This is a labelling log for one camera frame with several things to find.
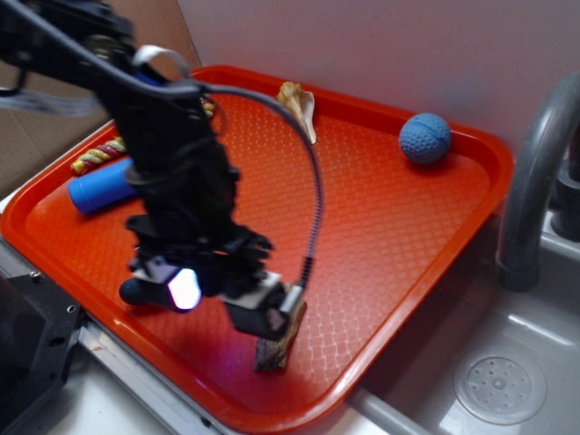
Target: robotic arm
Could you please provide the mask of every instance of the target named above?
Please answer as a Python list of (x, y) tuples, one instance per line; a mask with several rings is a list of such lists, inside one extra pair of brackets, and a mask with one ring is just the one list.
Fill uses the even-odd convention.
[[(131, 23), (104, 1), (26, 3), (0, 0), (0, 59), (20, 70), (15, 87), (0, 97), (18, 93), (28, 72), (40, 73), (93, 91), (115, 120), (133, 161), (126, 180), (147, 210), (127, 221), (139, 244), (121, 298), (186, 313), (202, 295), (219, 295), (238, 330), (281, 338), (310, 274), (322, 213), (317, 162), (296, 121), (259, 93), (191, 78), (170, 82), (147, 65), (134, 66)], [(239, 173), (202, 108), (200, 97), (211, 93), (277, 111), (311, 158), (317, 207), (304, 272), (289, 292), (280, 275), (265, 270), (270, 241), (232, 220)]]

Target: black cable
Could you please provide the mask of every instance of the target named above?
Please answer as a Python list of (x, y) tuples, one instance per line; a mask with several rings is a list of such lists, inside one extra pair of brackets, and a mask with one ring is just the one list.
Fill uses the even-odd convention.
[(74, 41), (70, 36), (68, 36), (54, 25), (44, 20), (41, 16), (33, 12), (27, 6), (19, 3), (17, 0), (0, 0), (0, 4), (4, 5), (4, 7), (12, 11), (14, 14), (18, 15), (21, 19), (25, 20), (32, 27), (35, 27), (43, 31), (49, 39), (53, 40), (55, 43), (59, 44), (65, 50), (77, 56), (83, 62), (88, 63), (94, 69), (100, 71), (103, 75), (105, 75), (113, 82), (116, 82), (131, 91), (139, 92), (141, 94), (150, 97), (155, 97), (168, 101), (198, 98), (202, 97), (203, 94), (205, 93), (235, 95), (238, 97), (252, 100), (254, 102), (259, 102), (268, 107), (270, 110), (276, 112), (279, 116), (281, 116), (282, 119), (286, 123), (288, 123), (300, 137), (304, 145), (304, 149), (307, 151), (308, 157), (310, 159), (314, 175), (314, 185), (315, 185), (314, 217), (306, 249), (306, 256), (304, 259), (303, 273), (300, 278), (300, 282), (304, 283), (305, 286), (310, 275), (312, 262), (314, 260), (316, 240), (318, 238), (320, 225), (322, 221), (323, 204), (324, 204), (322, 176), (318, 165), (318, 160), (312, 149), (312, 144), (310, 143), (310, 139), (308, 138), (302, 127), (300, 127), (295, 118), (282, 104), (280, 104), (274, 98), (268, 97), (262, 93), (237, 88), (234, 86), (211, 85), (195, 81), (187, 82), (186, 85), (176, 86), (172, 88), (167, 87), (161, 88), (158, 86), (147, 84), (131, 76), (130, 74), (127, 74), (115, 68), (113, 65), (107, 63), (103, 59), (100, 59), (99, 57), (95, 56), (89, 50), (87, 50), (82, 45)]

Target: tray rim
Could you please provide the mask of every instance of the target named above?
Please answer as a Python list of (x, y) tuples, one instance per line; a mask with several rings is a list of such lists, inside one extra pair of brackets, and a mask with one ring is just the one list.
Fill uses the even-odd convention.
[[(211, 76), (228, 77), (229, 80), (257, 83), (258, 87), (266, 87), (268, 90), (277, 89), (281, 82), (284, 81), (259, 72), (250, 72), (225, 65), (200, 68), (193, 72), (193, 76), (196, 78), (201, 77), (200, 80)], [(303, 85), (303, 87), (314, 93), (318, 110), (323, 111), (326, 116), (350, 121), (352, 113), (355, 112), (357, 113), (356, 123), (364, 126), (376, 127), (380, 120), (384, 120), (384, 117), (388, 116), (390, 119), (395, 120), (393, 128), (396, 129), (400, 128), (406, 120), (416, 114), (412, 111), (392, 108), (377, 102), (366, 101), (312, 86)], [(121, 313), (121, 316), (119, 316), (119, 313), (111, 314), (108, 321), (104, 322), (106, 327), (125, 343), (130, 339), (130, 344), (127, 343), (127, 345), (141, 356), (148, 355), (143, 357), (157, 370), (167, 376), (172, 382), (175, 382), (180, 388), (187, 388), (186, 393), (192, 399), (198, 401), (211, 415), (234, 430), (244, 430), (252, 433), (280, 432), (298, 429), (321, 418), (342, 402), (360, 377), (363, 376), (366, 369), (378, 357), (381, 350), (388, 345), (391, 338), (404, 325), (405, 320), (430, 292), (431, 283), (436, 282), (447, 271), (469, 240), (475, 236), (507, 194), (514, 159), (505, 145), (499, 139), (484, 131), (471, 129), (452, 122), (449, 125), (454, 136), (463, 137), (464, 140), (460, 141), (460, 144), (470, 144), (474, 141), (478, 144), (476, 149), (468, 145), (459, 145), (453, 149), (453, 152), (475, 160), (486, 170), (490, 183), (488, 194), (473, 209), (468, 219), (459, 227), (443, 251), (435, 257), (433, 263), (400, 300), (392, 314), (374, 332), (369, 342), (353, 357), (353, 360), (345, 367), (343, 373), (328, 390), (312, 403), (312, 406), (282, 414), (259, 414), (240, 409), (234, 401), (228, 400), (224, 394), (212, 391), (208, 385), (213, 384), (213, 382), (206, 379), (203, 373), (197, 373), (198, 378), (196, 380), (190, 379), (184, 374), (185, 372), (191, 372), (190, 367), (181, 368), (179, 366), (183, 364), (175, 361), (168, 362), (166, 357), (160, 354), (157, 347), (148, 342), (143, 334), (135, 334), (134, 331), (126, 330), (123, 325), (125, 321), (128, 321), (129, 324), (132, 323), (130, 317), (126, 316), (126, 319), (122, 319), (123, 313)], [(58, 179), (62, 177), (70, 178), (70, 170), (65, 163), (70, 161), (79, 149), (90, 148), (95, 140), (100, 138), (102, 134), (112, 131), (112, 129), (114, 129), (114, 123), (109, 121), (32, 178), (6, 206), (5, 212), (0, 218), (1, 233), (13, 247), (26, 256), (33, 264), (41, 267), (41, 269), (46, 265), (53, 265), (53, 261), (50, 259), (49, 253), (45, 252), (45, 249), (38, 249), (38, 246), (34, 245), (34, 241), (29, 240), (26, 236), (24, 231), (26, 216), (34, 209), (37, 202), (27, 199), (45, 198), (54, 189), (60, 187), (62, 182), (57, 182)], [(55, 266), (50, 275), (60, 285), (66, 287), (73, 284), (73, 279), (67, 276), (67, 272), (64, 269), (66, 268)], [(92, 306), (92, 311), (100, 313), (107, 311), (104, 303), (101, 303), (101, 306), (97, 305), (98, 303)]]

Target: white wall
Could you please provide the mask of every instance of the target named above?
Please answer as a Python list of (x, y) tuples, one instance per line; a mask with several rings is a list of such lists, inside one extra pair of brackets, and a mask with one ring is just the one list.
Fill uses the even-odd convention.
[(499, 136), (517, 153), (580, 70), (577, 0), (179, 0), (202, 65), (231, 64)]

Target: blue foam roller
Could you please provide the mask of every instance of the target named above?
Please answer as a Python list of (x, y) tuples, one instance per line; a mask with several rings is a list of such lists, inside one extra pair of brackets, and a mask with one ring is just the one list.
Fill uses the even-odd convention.
[(135, 195), (137, 191), (124, 177), (125, 169), (131, 163), (131, 159), (125, 159), (71, 181), (68, 189), (74, 206), (82, 213), (92, 213)]
[(399, 145), (409, 160), (420, 165), (430, 165), (449, 152), (451, 128), (440, 116), (422, 113), (413, 116), (403, 125)]

